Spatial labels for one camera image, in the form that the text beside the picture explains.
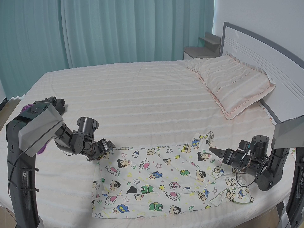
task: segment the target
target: striped bed sheet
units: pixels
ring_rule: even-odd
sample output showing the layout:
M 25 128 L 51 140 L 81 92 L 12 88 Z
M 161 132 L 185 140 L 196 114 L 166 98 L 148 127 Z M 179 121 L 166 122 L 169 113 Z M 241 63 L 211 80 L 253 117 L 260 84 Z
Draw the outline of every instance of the striped bed sheet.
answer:
M 237 149 L 240 140 L 273 135 L 274 125 L 256 102 L 227 120 L 196 74 L 191 60 L 115 63 L 44 74 L 25 95 L 8 121 L 22 107 L 50 96 L 66 101 L 64 122 L 77 130 L 77 119 L 99 122 L 95 139 L 111 140 L 117 148 L 170 146 L 187 142 L 197 132 L 212 129 L 218 148 Z M 7 194 L 7 142 L 0 132 L 0 203 L 12 209 Z M 136 219 L 92 218 L 92 180 L 95 162 L 82 155 L 66 156 L 50 141 L 37 155 L 37 206 L 45 227 L 234 227 L 267 211 L 289 195 L 294 159 L 290 155 L 283 178 L 268 192 L 251 187 L 254 202 L 227 202 L 174 217 Z M 245 176 L 248 182 L 252 177 Z

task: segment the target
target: star print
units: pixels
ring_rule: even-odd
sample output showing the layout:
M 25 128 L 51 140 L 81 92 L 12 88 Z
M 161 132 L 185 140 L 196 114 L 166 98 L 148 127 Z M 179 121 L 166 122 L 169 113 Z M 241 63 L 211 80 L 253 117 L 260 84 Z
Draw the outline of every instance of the star print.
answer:
M 133 179 L 133 181 L 134 181 L 133 183 L 136 184 L 136 185 L 140 183 L 140 181 L 138 179 L 136 179 L 136 180 Z
M 123 201 L 125 201 L 125 203 L 126 203 L 126 202 L 130 203 L 129 200 L 130 200 L 130 199 L 128 199 L 127 196 L 123 199 Z
M 103 216 L 101 215 L 101 213 L 98 213 L 98 214 L 95 215 L 95 217 L 96 217 L 96 218 L 101 218 L 101 217 L 103 217 Z
M 155 167 L 157 167 L 157 169 L 159 169 L 159 168 L 161 168 L 162 166 L 161 166 L 161 164 L 158 164 L 158 163 L 157 163 L 157 165 L 155 165 Z

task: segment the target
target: teal curtain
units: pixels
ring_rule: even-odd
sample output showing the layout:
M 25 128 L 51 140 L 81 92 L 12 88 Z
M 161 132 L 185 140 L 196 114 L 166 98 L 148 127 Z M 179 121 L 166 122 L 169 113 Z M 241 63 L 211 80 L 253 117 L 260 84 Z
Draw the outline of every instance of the teal curtain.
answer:
M 179 60 L 212 32 L 214 0 L 0 0 L 0 80 L 23 95 L 46 72 Z

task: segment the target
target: white wall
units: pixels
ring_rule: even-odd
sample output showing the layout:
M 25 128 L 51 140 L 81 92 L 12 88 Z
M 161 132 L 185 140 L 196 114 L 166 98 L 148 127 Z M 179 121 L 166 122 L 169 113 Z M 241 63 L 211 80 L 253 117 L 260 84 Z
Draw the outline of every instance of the white wall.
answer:
M 3 87 L 2 87 L 2 84 L 1 84 L 1 81 L 0 81 L 0 104 L 2 103 L 2 101 L 5 99 L 5 93 L 4 93 L 4 90 L 3 90 Z
M 224 22 L 264 36 L 304 60 L 304 0 L 215 0 L 213 33 Z

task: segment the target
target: floor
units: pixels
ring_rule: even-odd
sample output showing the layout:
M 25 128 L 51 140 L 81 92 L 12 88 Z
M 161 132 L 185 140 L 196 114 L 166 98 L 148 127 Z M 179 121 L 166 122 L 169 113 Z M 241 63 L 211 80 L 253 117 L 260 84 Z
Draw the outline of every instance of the floor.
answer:
M 19 104 L 19 102 L 20 99 L 11 99 L 0 111 L 0 130 L 4 127 L 7 119 L 9 118 L 15 107 Z M 277 208 L 275 207 L 272 210 L 252 220 L 249 220 L 235 228 L 276 228 L 278 222 L 279 215 Z M 0 228 L 14 228 L 15 225 L 16 221 L 14 213 L 0 206 Z

